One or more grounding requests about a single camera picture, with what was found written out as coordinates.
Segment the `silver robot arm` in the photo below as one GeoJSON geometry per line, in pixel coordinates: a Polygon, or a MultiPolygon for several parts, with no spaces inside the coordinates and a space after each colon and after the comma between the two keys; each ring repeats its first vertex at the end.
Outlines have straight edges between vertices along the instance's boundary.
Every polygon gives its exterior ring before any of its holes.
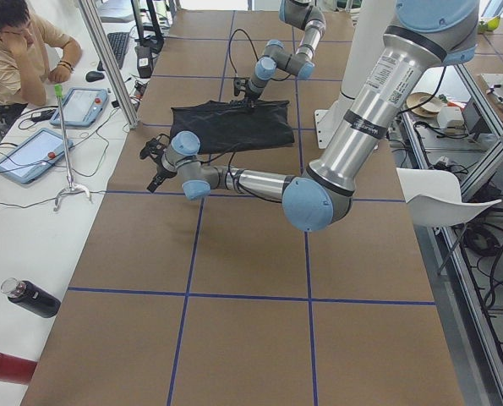
{"type": "Polygon", "coordinates": [[[249,193],[280,203],[295,228],[321,230],[349,212],[358,171],[425,71],[471,60],[477,30],[475,1],[365,1],[339,97],[317,123],[329,134],[326,148],[300,176],[204,164],[205,134],[223,139],[237,130],[202,120],[161,146],[148,189],[176,177],[189,200],[214,189],[249,193]]]}
{"type": "Polygon", "coordinates": [[[281,1],[279,19],[301,30],[302,40],[294,52],[289,52],[281,41],[272,39],[267,42],[254,66],[254,72],[244,86],[244,98],[247,101],[260,98],[277,70],[299,80],[308,79],[314,71],[313,58],[326,29],[325,16],[320,8],[310,1],[281,1]]]}

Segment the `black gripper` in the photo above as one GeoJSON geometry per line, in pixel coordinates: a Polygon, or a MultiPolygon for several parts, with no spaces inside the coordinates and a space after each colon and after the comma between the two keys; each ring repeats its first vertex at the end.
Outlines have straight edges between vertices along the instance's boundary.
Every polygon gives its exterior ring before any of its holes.
{"type": "Polygon", "coordinates": [[[146,189],[150,193],[156,190],[164,183],[166,178],[174,178],[178,174],[176,163],[179,161],[179,154],[173,150],[164,150],[157,157],[157,175],[155,175],[146,189]]]}
{"type": "Polygon", "coordinates": [[[250,87],[247,87],[244,91],[244,100],[245,100],[245,107],[248,111],[253,111],[254,110],[254,104],[260,99],[260,96],[262,94],[262,90],[254,90],[250,87]]]}

